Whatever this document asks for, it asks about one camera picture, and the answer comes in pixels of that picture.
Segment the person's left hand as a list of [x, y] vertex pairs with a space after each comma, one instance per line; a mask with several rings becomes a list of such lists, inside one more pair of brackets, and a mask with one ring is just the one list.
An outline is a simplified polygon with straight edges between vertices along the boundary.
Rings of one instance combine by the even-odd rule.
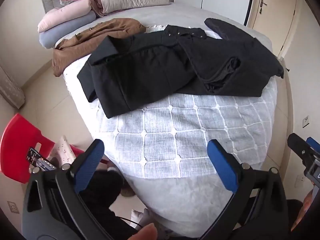
[[153, 223], [150, 223], [132, 235], [128, 240], [157, 240], [158, 232]]

